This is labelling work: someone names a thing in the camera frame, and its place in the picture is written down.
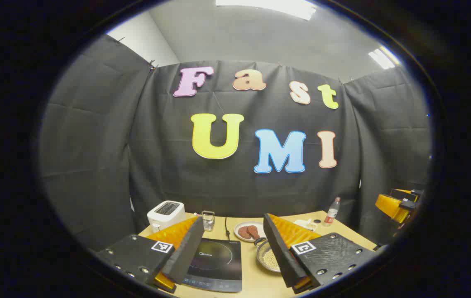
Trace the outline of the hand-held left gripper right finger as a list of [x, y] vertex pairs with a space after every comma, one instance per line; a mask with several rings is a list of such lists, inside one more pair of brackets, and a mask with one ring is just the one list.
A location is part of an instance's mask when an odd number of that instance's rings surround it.
[[263, 229], [286, 287], [295, 294], [329, 287], [367, 266], [378, 251], [339, 233], [320, 235], [265, 213]]

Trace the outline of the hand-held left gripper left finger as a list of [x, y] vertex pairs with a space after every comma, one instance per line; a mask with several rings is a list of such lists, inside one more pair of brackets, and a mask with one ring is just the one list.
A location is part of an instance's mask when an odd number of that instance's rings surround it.
[[174, 293], [184, 281], [203, 233], [203, 218], [193, 216], [148, 236], [128, 235], [95, 255], [143, 286]]

